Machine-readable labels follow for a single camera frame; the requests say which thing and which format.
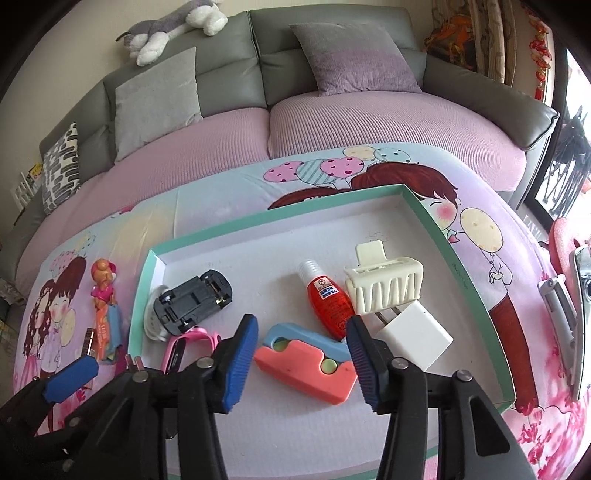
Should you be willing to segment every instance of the white tray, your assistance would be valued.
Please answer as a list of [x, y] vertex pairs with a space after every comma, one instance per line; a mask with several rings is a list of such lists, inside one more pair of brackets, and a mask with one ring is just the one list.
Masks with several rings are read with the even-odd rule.
[[[470, 370], [501, 411], [515, 400], [511, 373], [488, 312], [468, 274], [436, 224], [404, 186], [360, 190], [269, 210], [218, 225], [153, 248], [134, 303], [129, 353], [159, 368], [165, 344], [149, 340], [142, 320], [149, 292], [175, 287], [210, 268], [230, 282], [233, 303], [200, 325], [231, 336], [244, 313], [259, 321], [259, 338], [279, 322], [323, 332], [297, 275], [314, 258], [344, 285], [343, 267], [356, 266], [355, 245], [380, 239], [388, 258], [406, 256], [424, 265], [421, 302], [453, 336], [429, 371]], [[370, 331], [382, 325], [365, 318]], [[188, 364], [194, 358], [185, 358]], [[357, 383], [349, 399], [330, 406], [283, 385], [255, 365], [232, 412], [216, 415], [232, 479], [374, 478], [388, 416], [375, 415]], [[427, 455], [437, 450], [437, 411], [430, 411]], [[168, 471], [178, 474], [174, 440]]]

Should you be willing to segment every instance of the window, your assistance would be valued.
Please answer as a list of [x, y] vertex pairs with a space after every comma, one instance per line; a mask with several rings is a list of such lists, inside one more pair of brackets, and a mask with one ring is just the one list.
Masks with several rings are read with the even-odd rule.
[[557, 43], [553, 103], [561, 120], [526, 198], [546, 229], [558, 217], [591, 223], [591, 83], [571, 53], [561, 49]]

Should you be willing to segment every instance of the red glue bottle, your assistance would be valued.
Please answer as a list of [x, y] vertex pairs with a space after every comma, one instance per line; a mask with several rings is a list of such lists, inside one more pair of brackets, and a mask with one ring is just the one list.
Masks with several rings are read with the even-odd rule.
[[314, 260], [304, 260], [299, 273], [316, 316], [334, 338], [345, 338], [347, 320], [355, 315], [349, 296]]

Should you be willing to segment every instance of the gray throw pillow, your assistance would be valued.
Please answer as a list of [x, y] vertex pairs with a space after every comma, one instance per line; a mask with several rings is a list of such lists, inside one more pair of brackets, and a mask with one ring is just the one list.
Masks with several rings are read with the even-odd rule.
[[379, 25], [290, 27], [308, 58], [320, 96], [364, 90], [421, 93], [392, 37]]
[[115, 162], [202, 119], [195, 81], [195, 47], [136, 75], [115, 89]]
[[43, 155], [41, 197], [43, 209], [50, 214], [76, 193], [80, 187], [78, 171], [78, 129], [73, 123]]

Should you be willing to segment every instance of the white power adapter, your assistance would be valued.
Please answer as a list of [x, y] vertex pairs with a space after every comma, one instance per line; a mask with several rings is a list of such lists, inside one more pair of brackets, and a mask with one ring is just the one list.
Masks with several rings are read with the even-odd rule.
[[400, 313], [375, 337], [386, 342], [394, 356], [402, 356], [425, 371], [453, 338], [418, 300], [398, 309]]

